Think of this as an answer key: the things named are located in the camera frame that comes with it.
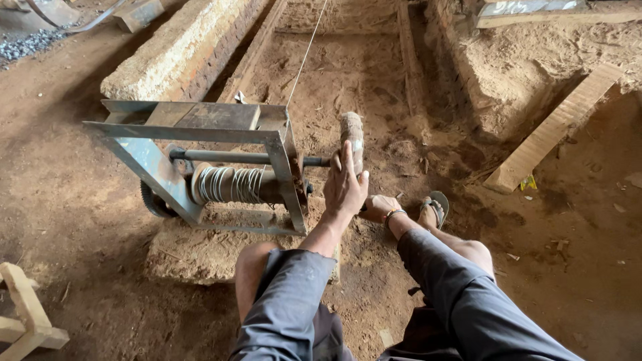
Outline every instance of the metal frame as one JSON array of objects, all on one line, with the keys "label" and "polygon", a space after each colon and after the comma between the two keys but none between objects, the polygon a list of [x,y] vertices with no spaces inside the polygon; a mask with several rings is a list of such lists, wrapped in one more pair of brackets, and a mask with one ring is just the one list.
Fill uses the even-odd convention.
[{"label": "metal frame", "polygon": [[[103,100],[111,111],[104,123],[84,121],[85,125],[99,130],[105,137],[103,142],[136,175],[174,209],[189,225],[197,229],[237,229],[268,234],[307,235],[304,213],[307,213],[307,198],[303,185],[302,162],[299,164],[294,145],[294,135],[287,108],[282,105],[221,104],[228,109],[231,118],[234,110],[248,110],[243,107],[259,107],[260,115],[256,129],[207,128],[203,125],[176,127],[177,123],[199,103],[173,103],[161,101]],[[181,108],[168,112],[166,109]],[[270,164],[279,181],[280,193],[290,213],[291,225],[277,224],[277,227],[260,222],[262,227],[217,224],[203,220],[203,206],[194,203],[188,194],[189,186],[170,159],[152,139],[183,141],[210,141],[220,143],[251,143],[265,146]],[[244,217],[256,220],[266,219],[266,211],[247,209],[221,209],[220,213],[242,213]]]}]

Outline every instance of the wristband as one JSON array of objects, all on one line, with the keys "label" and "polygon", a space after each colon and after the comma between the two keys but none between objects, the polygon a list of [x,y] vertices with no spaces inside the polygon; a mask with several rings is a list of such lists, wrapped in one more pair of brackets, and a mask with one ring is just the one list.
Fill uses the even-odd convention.
[{"label": "wristband", "polygon": [[397,213],[404,213],[405,215],[408,215],[408,213],[403,209],[391,209],[390,212],[388,212],[388,214],[383,217],[383,223],[386,228],[388,228],[388,222],[390,221],[390,218]]}]

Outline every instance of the dirt floor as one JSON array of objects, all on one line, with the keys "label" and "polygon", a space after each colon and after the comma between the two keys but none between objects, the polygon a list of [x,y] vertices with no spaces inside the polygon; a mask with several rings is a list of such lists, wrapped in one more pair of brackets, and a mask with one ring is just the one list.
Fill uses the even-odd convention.
[{"label": "dirt floor", "polygon": [[[81,124],[106,118],[102,79],[183,3],[163,1],[168,13],[135,35],[109,21],[0,72],[0,260],[19,264],[42,285],[51,322],[71,336],[64,349],[39,349],[29,360],[219,360],[235,341],[233,285],[144,276],[160,220],[145,210],[138,178]],[[507,275],[498,277],[500,287],[537,324],[584,358],[637,359],[642,189],[625,178],[642,172],[639,93],[611,89],[586,126],[535,169],[538,190],[499,195],[482,187],[484,177],[473,178],[516,144],[493,143],[470,129],[473,114],[458,105],[460,80],[434,33],[415,45],[430,89],[426,106],[438,121],[430,144],[415,137],[390,7],[370,3],[381,4],[386,31],[351,35],[329,19],[310,49],[289,108],[299,151],[330,154],[338,115],[356,111],[364,117],[371,193],[403,193],[402,205],[417,216],[421,198],[442,190],[451,200],[446,230],[489,247]],[[330,13],[342,8],[335,4]],[[376,10],[368,9],[374,17]],[[430,19],[419,22],[430,29]],[[332,24],[343,30],[331,33]],[[287,102],[309,40],[295,32],[275,35],[252,88],[242,89],[249,101]],[[306,170],[315,195],[325,172]],[[557,251],[557,240],[569,243]],[[322,301],[341,315],[356,357],[374,359],[383,350],[379,331],[401,340],[421,294],[407,294],[415,283],[383,228],[355,220],[342,244],[341,283],[328,286]],[[0,310],[12,313],[6,294]]]}]

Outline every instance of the gravel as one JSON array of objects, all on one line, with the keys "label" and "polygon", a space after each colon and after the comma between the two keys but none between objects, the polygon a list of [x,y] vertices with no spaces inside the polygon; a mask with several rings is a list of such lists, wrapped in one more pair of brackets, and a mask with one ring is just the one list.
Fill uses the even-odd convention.
[{"label": "gravel", "polygon": [[9,61],[18,60],[27,55],[34,54],[38,50],[45,50],[49,45],[63,39],[66,35],[56,30],[42,30],[33,33],[27,39],[16,41],[4,41],[0,44],[0,57]]}]

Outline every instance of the metal shaft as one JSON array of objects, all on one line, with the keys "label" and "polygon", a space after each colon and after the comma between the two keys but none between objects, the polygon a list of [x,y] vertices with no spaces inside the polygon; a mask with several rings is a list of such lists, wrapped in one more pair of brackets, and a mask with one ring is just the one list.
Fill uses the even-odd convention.
[{"label": "metal shaft", "polygon": [[[234,153],[220,152],[217,150],[172,150],[169,152],[170,159],[185,159],[187,161],[200,162],[223,162],[243,164],[267,164],[270,165],[270,157],[267,153]],[[330,167],[328,157],[304,157],[304,166]]]}]

